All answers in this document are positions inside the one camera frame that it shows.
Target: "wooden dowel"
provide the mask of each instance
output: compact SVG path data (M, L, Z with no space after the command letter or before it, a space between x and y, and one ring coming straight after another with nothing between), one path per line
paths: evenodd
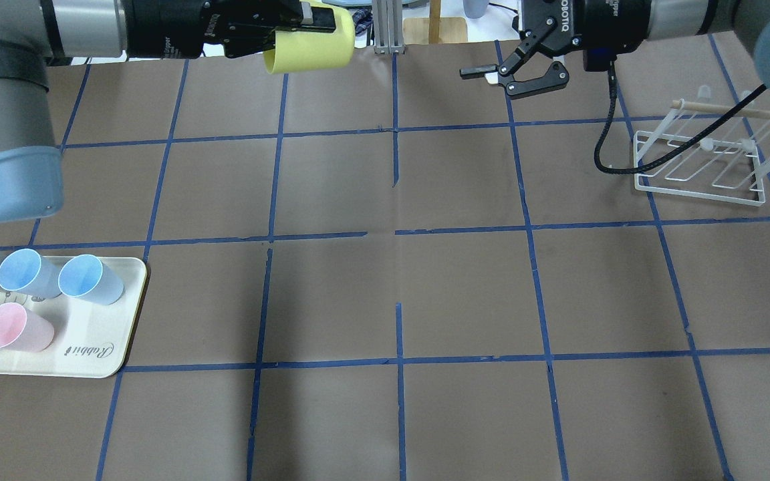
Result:
M441 0L430 0L430 37L428 42L439 43L441 25Z
M685 102L683 107L681 100L674 100L672 107L673 109L691 110L692 112L702 112L704 114L725 114L732 108L727 106L713 106L712 104L701 104L699 102ZM746 118L770 120L770 110L742 109L739 110L737 115L745 116Z

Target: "wooden board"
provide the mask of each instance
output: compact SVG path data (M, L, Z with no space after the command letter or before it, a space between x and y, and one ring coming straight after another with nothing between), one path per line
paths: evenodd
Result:
M430 39L430 19L407 18L403 21L403 41L407 45L428 45ZM440 18L439 41L437 43L466 43L468 42L468 24L462 17Z

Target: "pink cup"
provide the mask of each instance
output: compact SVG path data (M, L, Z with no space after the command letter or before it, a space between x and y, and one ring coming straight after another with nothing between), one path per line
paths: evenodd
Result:
M0 305L0 349L37 353L49 346L53 335L49 321L22 305Z

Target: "blue cup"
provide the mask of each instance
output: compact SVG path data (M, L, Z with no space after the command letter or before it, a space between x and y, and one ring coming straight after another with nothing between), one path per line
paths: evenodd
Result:
M64 295L94 302L113 304L123 295L123 281L96 256L76 256L58 275L58 287Z
M43 299L60 295L58 272L61 268L33 249L21 249L0 265L0 286L6 291L25 293Z

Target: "white tray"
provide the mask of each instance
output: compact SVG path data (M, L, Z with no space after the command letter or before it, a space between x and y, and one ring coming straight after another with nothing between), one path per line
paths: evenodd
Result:
M62 266L72 257L47 259ZM55 327L52 344L39 353L0 349L0 374L101 378L120 369L141 304L147 267L141 259L99 259L123 280L124 293L115 304L91 304L66 295L36 302L21 293L9 297L0 293L0 304L19 302Z

